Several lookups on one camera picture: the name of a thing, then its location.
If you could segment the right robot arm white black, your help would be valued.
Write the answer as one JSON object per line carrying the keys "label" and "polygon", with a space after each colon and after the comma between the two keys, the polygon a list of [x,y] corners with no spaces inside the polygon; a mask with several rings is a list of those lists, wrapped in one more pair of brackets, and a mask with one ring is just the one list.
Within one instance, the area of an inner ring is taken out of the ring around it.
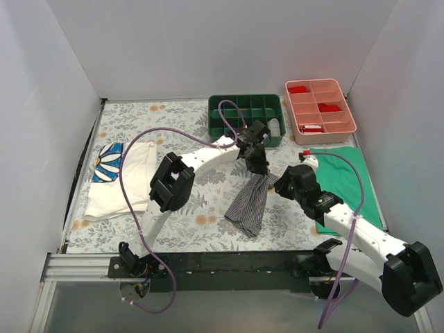
{"label": "right robot arm white black", "polygon": [[411,316],[443,292],[428,247],[408,244],[376,228],[341,198],[323,191],[315,170],[316,153],[303,151],[300,164],[289,166],[275,184],[275,192],[296,201],[307,217],[347,239],[330,248],[318,246],[315,270],[321,275],[345,273],[379,291],[402,316]]}

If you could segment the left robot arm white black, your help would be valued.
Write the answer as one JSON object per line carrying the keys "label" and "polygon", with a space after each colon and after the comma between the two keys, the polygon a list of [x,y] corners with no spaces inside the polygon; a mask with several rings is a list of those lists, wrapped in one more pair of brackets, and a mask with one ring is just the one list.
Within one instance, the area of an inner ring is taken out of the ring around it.
{"label": "left robot arm white black", "polygon": [[189,200],[195,179],[216,167],[243,159],[251,173],[265,175],[268,162],[263,141],[270,130],[261,121],[221,136],[214,143],[184,155],[164,156],[149,183],[149,202],[141,221],[136,221],[135,240],[119,244],[119,256],[125,271],[132,277],[148,270],[145,258],[172,212]]}

